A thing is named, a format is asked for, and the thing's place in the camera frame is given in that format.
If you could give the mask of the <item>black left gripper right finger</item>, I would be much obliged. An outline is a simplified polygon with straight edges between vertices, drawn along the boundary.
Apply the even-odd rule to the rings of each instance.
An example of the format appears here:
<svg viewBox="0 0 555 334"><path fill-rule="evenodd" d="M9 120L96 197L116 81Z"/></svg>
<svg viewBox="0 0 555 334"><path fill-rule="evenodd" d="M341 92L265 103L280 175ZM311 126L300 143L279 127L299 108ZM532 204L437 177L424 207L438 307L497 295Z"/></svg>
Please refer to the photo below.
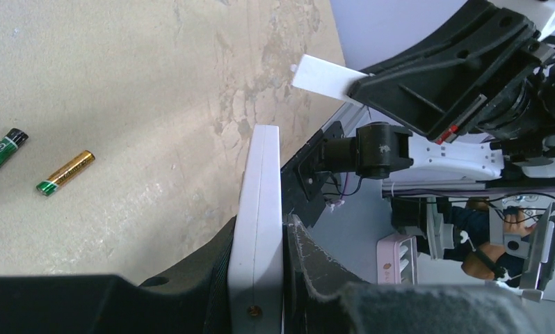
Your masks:
<svg viewBox="0 0 555 334"><path fill-rule="evenodd" d="M496 285L375 285L320 247L295 214L284 222L285 333L549 333Z"/></svg>

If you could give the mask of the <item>white remote control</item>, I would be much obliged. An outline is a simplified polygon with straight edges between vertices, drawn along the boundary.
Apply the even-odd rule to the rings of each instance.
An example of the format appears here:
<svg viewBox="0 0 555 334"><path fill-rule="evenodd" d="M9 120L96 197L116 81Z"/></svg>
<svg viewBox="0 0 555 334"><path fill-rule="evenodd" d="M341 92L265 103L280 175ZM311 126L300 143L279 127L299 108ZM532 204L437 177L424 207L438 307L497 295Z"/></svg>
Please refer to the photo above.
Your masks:
<svg viewBox="0 0 555 334"><path fill-rule="evenodd" d="M281 333L283 236L280 133L256 125L250 140L227 272L233 333Z"/></svg>

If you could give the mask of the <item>gold green AAA battery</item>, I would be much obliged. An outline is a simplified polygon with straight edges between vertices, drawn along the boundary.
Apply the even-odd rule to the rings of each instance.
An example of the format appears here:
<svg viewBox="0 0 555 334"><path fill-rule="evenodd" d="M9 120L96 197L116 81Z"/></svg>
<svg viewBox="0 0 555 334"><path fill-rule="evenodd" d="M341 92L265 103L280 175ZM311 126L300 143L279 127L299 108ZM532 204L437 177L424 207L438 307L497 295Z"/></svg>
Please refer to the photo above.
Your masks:
<svg viewBox="0 0 555 334"><path fill-rule="evenodd" d="M84 150L65 165L61 166L47 179L39 182L35 188L46 197L52 196L57 190L81 174L94 161L94 154L88 150Z"/></svg>

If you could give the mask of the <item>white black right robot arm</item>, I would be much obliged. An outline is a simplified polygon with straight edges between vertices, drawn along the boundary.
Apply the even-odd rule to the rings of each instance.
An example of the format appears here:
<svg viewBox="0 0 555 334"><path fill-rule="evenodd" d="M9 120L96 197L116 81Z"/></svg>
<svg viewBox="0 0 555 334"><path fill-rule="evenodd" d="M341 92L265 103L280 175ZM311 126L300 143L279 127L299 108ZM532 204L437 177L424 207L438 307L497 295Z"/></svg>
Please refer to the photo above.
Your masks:
<svg viewBox="0 0 555 334"><path fill-rule="evenodd" d="M467 1L416 45L336 84L392 119L357 131L351 167L362 177L555 178L555 35L518 10Z"/></svg>

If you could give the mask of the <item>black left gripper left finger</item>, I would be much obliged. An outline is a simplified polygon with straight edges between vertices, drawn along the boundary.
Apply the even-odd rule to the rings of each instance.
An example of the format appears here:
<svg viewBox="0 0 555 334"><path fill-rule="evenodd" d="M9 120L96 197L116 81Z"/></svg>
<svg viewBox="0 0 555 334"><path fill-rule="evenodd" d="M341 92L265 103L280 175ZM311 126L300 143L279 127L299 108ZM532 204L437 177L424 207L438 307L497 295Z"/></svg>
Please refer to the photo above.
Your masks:
<svg viewBox="0 0 555 334"><path fill-rule="evenodd" d="M230 333L234 227L139 285L113 274L0 277L0 333Z"/></svg>

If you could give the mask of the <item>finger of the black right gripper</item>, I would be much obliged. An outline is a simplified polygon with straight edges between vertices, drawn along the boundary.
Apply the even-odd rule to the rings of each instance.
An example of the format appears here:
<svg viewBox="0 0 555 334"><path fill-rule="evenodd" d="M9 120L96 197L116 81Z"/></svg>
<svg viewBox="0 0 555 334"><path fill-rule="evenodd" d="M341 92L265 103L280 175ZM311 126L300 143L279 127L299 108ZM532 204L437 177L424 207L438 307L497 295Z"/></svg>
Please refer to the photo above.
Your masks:
<svg viewBox="0 0 555 334"><path fill-rule="evenodd" d="M554 54L525 15L468 1L406 51L363 69L346 94L430 141L476 129L501 140L555 134L534 72Z"/></svg>

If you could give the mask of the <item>white battery cover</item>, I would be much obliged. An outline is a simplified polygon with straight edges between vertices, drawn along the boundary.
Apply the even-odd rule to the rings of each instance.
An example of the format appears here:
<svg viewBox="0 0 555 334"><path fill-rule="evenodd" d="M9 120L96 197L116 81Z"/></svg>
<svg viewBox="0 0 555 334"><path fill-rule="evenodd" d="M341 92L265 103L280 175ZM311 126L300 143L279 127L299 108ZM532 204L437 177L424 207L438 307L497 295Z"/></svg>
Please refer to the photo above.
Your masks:
<svg viewBox="0 0 555 334"><path fill-rule="evenodd" d="M351 85L368 77L348 67L304 54L295 66L292 86L357 106L369 107L348 96Z"/></svg>

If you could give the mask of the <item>green black AAA battery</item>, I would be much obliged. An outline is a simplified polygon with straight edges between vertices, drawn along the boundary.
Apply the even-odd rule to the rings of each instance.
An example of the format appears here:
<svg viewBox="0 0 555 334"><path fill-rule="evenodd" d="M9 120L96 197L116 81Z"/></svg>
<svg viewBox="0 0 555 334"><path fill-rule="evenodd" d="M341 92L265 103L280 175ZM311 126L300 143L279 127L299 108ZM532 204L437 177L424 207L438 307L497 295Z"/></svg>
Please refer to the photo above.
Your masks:
<svg viewBox="0 0 555 334"><path fill-rule="evenodd" d="M27 141L29 135L20 129L12 128L0 140L0 167L2 167L9 158Z"/></svg>

